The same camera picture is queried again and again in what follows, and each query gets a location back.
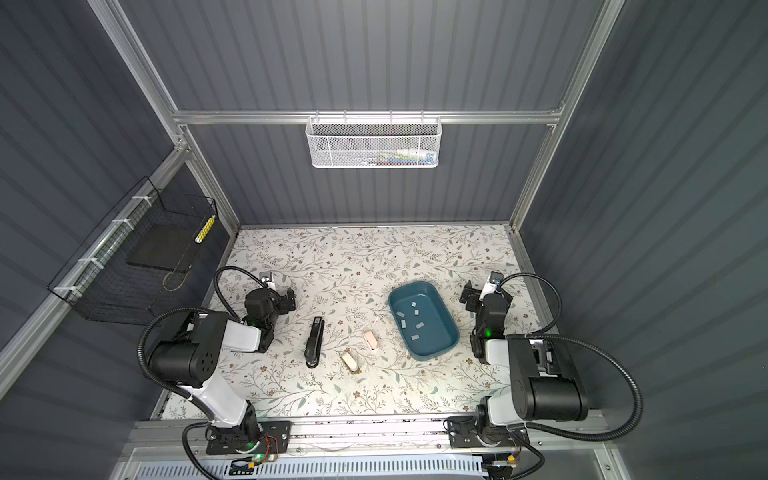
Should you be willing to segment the beige mini stapler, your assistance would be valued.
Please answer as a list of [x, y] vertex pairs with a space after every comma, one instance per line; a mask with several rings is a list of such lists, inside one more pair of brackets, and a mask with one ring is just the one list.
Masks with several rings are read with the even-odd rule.
[[360, 371], [360, 366], [358, 362], [355, 360], [355, 358], [347, 351], [343, 352], [341, 355], [342, 362], [346, 366], [346, 368], [352, 373], [356, 374]]

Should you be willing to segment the black stapler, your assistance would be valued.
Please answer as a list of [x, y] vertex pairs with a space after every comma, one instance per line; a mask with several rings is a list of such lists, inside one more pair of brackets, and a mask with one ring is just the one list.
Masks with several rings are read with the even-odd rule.
[[313, 319], [304, 351], [305, 364], [310, 369], [319, 365], [324, 327], [325, 320], [322, 317], [317, 316]]

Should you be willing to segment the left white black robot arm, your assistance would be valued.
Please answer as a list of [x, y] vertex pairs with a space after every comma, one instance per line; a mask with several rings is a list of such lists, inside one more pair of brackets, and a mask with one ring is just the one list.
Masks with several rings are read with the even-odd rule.
[[[258, 287], [245, 296], [246, 315], [238, 316], [219, 285], [223, 273], [248, 277]], [[213, 277], [221, 311], [179, 307], [159, 314], [145, 327], [137, 346], [143, 374], [156, 385], [190, 402], [205, 416], [195, 427], [209, 455], [239, 454], [258, 463], [287, 450], [291, 424], [262, 424], [253, 404], [238, 394], [219, 371], [221, 353], [265, 353], [274, 340], [277, 319], [296, 310], [296, 294], [280, 293], [272, 277], [258, 277], [237, 266], [218, 268]]]

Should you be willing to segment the pink mini stapler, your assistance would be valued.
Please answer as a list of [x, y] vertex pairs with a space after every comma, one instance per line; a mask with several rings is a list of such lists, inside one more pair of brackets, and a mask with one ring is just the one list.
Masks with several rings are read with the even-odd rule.
[[371, 350], [378, 349], [379, 344], [378, 344], [377, 338], [375, 337], [372, 331], [365, 331], [363, 336]]

